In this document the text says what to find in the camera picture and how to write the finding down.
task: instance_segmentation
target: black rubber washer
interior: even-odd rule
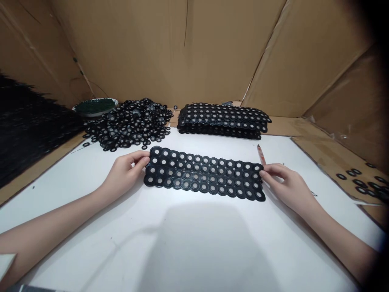
[[[178,159],[179,159],[179,160],[186,160],[186,153],[180,152],[180,153],[178,154]]]
[[[175,165],[176,165],[176,168],[178,168],[178,169],[184,169],[185,168],[185,161],[178,160]]]
[[[218,194],[221,196],[225,196],[227,194],[226,187],[224,185],[220,185],[218,187]]]
[[[358,180],[358,179],[353,179],[353,183],[356,185],[360,186],[361,188],[368,189],[368,185],[365,184],[363,181]]]
[[[182,178],[182,176],[184,175],[184,172],[182,170],[177,170],[174,174],[174,177],[176,178]]]
[[[193,164],[193,170],[194,171],[200,172],[200,169],[201,169],[201,165],[199,163]]]
[[[211,157],[211,158],[209,159],[209,163],[210,163],[211,165],[217,165],[217,164],[218,164],[218,160],[217,160],[217,158],[215,158],[215,157]]]
[[[265,194],[262,191],[255,191],[255,199],[259,202],[264,202],[266,200]]]
[[[218,172],[218,169],[216,168],[216,166],[210,166],[209,167],[209,173],[215,174],[217,172]]]
[[[193,172],[192,173],[192,180],[200,180],[200,175],[199,173],[197,172]]]
[[[361,194],[364,194],[364,195],[367,194],[367,191],[366,191],[364,188],[362,188],[362,187],[355,187],[355,189],[356,189],[357,191],[359,191]]]
[[[197,182],[197,181],[192,182],[192,184],[190,185],[190,189],[191,189],[192,191],[199,191],[199,189],[200,189],[200,183]]]
[[[224,177],[222,177],[222,176],[218,177],[218,184],[224,185],[225,183],[226,183],[226,180]]]
[[[235,161],[233,161],[233,160],[228,160],[228,161],[227,161],[227,167],[229,167],[229,168],[234,168],[234,167],[235,167]]]
[[[220,168],[218,168],[218,174],[223,176],[226,174],[226,170],[224,168],[220,167]]]
[[[208,190],[212,195],[216,195],[218,193],[218,185],[216,183],[211,183],[209,184]]]
[[[200,180],[204,183],[208,182],[209,175],[208,174],[199,174]]]
[[[184,179],[188,180],[192,177],[192,173],[189,171],[184,172]]]
[[[195,155],[194,156],[194,163],[200,164],[202,160],[203,159],[202,159],[202,157],[200,155]]]
[[[359,171],[358,169],[356,169],[356,168],[353,168],[351,171],[354,172],[354,173],[357,174],[357,175],[361,175],[361,174],[362,174],[362,172],[360,172],[360,171]]]
[[[234,185],[234,183],[235,183],[235,180],[233,179],[233,178],[226,178],[226,183],[228,184],[228,185]]]
[[[231,198],[235,198],[235,189],[233,187],[227,187],[227,195],[230,196]]]
[[[190,180],[184,180],[182,182],[182,187],[181,187],[184,191],[188,191],[190,190]]]
[[[368,185],[371,186],[376,191],[379,191],[382,189],[382,187],[380,185],[376,184],[375,182],[368,182]]]
[[[246,190],[246,199],[249,199],[250,201],[255,201],[254,192],[252,190]]]
[[[377,197],[377,194],[376,194],[374,191],[372,191],[371,189],[367,189],[367,190],[366,190],[366,193],[367,193],[368,195],[374,197],[374,198]]]
[[[374,177],[376,180],[378,180],[380,183],[382,182],[382,183],[384,183],[384,184],[389,184],[389,182],[386,180],[386,179],[384,179],[384,178],[382,178],[382,177],[380,177],[380,176],[375,176]]]
[[[182,186],[182,181],[180,179],[173,180],[173,188],[180,189]]]
[[[351,171],[351,170],[347,170],[346,173],[349,175],[349,176],[353,176],[353,177],[356,177],[357,175]]]
[[[178,152],[175,150],[170,151],[170,157],[173,159],[178,159]]]
[[[145,178],[143,179],[143,182],[146,186],[152,187],[152,186],[154,186],[154,180],[155,180],[155,178],[153,175],[148,175],[148,176],[145,176]]]
[[[371,168],[376,168],[374,165],[372,165],[372,164],[369,163],[369,162],[366,162],[366,165],[367,165],[368,167],[371,167]]]
[[[218,164],[220,167],[227,167],[227,160],[225,159],[219,159]]]
[[[193,168],[193,164],[192,163],[190,163],[190,162],[185,163],[185,169],[186,170],[191,170],[192,168]]]
[[[340,178],[341,180],[347,180],[347,177],[345,175],[343,175],[343,174],[336,174],[336,176],[338,178]]]
[[[177,166],[177,160],[172,159],[172,160],[168,161],[168,165],[169,165],[169,167],[176,167]]]
[[[201,182],[200,183],[200,192],[202,193],[208,193],[209,190],[209,185],[206,182]]]
[[[193,154],[187,154],[185,157],[186,161],[192,162],[195,159],[195,156]]]
[[[234,174],[235,174],[235,171],[233,168],[227,168],[227,170],[226,170],[227,176],[234,176]]]
[[[244,191],[241,188],[235,189],[235,194],[239,199],[244,199],[246,197]]]
[[[242,170],[235,170],[235,172],[234,172],[234,176],[236,177],[236,178],[240,178],[240,177],[242,177],[242,175],[243,175],[243,171]]]
[[[214,176],[214,175],[210,175],[209,177],[208,177],[208,180],[209,180],[209,183],[210,184],[216,184],[217,183],[217,181],[218,181],[218,179],[216,178],[216,176]]]
[[[203,164],[209,164],[209,157],[208,156],[203,156],[202,160]]]
[[[237,187],[243,186],[243,181],[240,178],[235,179],[234,183]]]
[[[157,156],[160,156],[161,155],[161,151],[162,151],[162,148],[160,146],[154,146],[153,148],[151,148],[150,152],[151,152],[151,155],[157,155]]]

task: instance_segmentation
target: brown cardboard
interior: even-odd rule
[[[77,147],[81,142],[83,142],[84,138],[82,136],[84,134],[85,133],[82,132],[70,139],[65,144],[59,146],[53,152],[49,153],[40,161],[28,168],[25,172],[15,178],[9,184],[2,187],[0,189],[0,206],[6,203],[13,196],[17,195],[26,186],[28,186],[30,183],[40,177],[44,172],[46,172],[51,166],[57,163],[62,157],[64,157],[71,150]]]
[[[382,204],[382,202],[369,195],[359,193],[357,186],[352,180],[359,179],[365,183],[379,183],[374,177],[380,176],[388,180],[388,176],[376,168],[370,168],[366,161],[331,139],[316,139],[314,137],[294,137],[294,141],[319,167],[326,172],[336,184],[341,187],[352,199],[372,204]],[[357,169],[362,172],[357,177],[349,176],[346,171]],[[347,180],[341,180],[336,174],[343,174]]]
[[[372,47],[304,116],[358,156],[389,172],[386,81]]]
[[[53,0],[52,5],[86,76],[109,97],[147,97],[183,108],[243,97],[284,2]]]
[[[382,230],[387,231],[388,227],[388,212],[389,208],[386,205],[381,206],[367,206],[358,205],[358,207]]]
[[[0,0],[0,69],[71,108],[91,97],[47,1]],[[71,82],[73,78],[80,81]]]
[[[351,3],[287,1],[242,106],[302,116],[372,44]]]

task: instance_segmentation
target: rubber washer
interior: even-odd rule
[[[382,178],[382,177],[380,177],[380,176],[375,176],[374,178],[376,180],[378,180],[380,183],[382,182],[382,183],[388,184],[387,180]]]
[[[351,170],[347,170],[346,173],[349,175],[349,176],[353,176],[353,177],[356,177],[357,175],[351,171]]]
[[[359,191],[361,194],[364,194],[364,195],[366,195],[367,194],[367,191],[364,189],[364,188],[362,188],[362,187],[355,187],[355,189],[357,190],[357,191]]]
[[[368,185],[377,191],[381,190],[381,186],[376,184],[375,182],[368,182]]]
[[[225,186],[219,186],[218,187],[218,194],[221,196],[225,196],[227,194],[227,190]]]
[[[346,180],[347,179],[347,177],[345,175],[343,175],[343,174],[336,174],[336,176],[338,178],[340,178],[341,180]]]
[[[202,193],[208,193],[209,190],[209,185],[206,182],[201,182],[200,183],[200,192]]]
[[[227,195],[230,196],[231,198],[235,198],[235,189],[233,187],[227,187]]]
[[[218,193],[218,185],[216,183],[210,183],[208,191],[212,195],[216,195]]]
[[[367,162],[366,165],[367,165],[368,167],[371,167],[371,168],[376,168],[374,165],[372,165],[372,164],[369,163],[369,162]]]
[[[211,165],[217,165],[217,164],[218,164],[218,160],[217,160],[217,158],[215,158],[215,157],[211,157],[211,158],[209,159],[209,163],[210,163]]]
[[[199,189],[200,189],[200,183],[197,182],[197,181],[192,182],[192,184],[190,185],[190,189],[191,189],[192,191],[199,191]]]
[[[175,180],[173,181],[173,188],[175,188],[175,189],[180,189],[180,188],[181,188],[181,185],[182,185],[181,180],[175,179]]]
[[[190,190],[190,180],[184,180],[184,181],[182,182],[182,189],[183,189],[184,191]]]
[[[358,169],[356,169],[356,168],[353,168],[351,171],[354,172],[354,173],[357,174],[357,175],[361,175],[361,174],[362,174],[362,172],[360,172],[360,171],[359,171]]]
[[[364,188],[364,189],[368,188],[367,184],[365,184],[361,180],[353,179],[353,183],[355,183],[356,185],[360,186],[361,188]]]

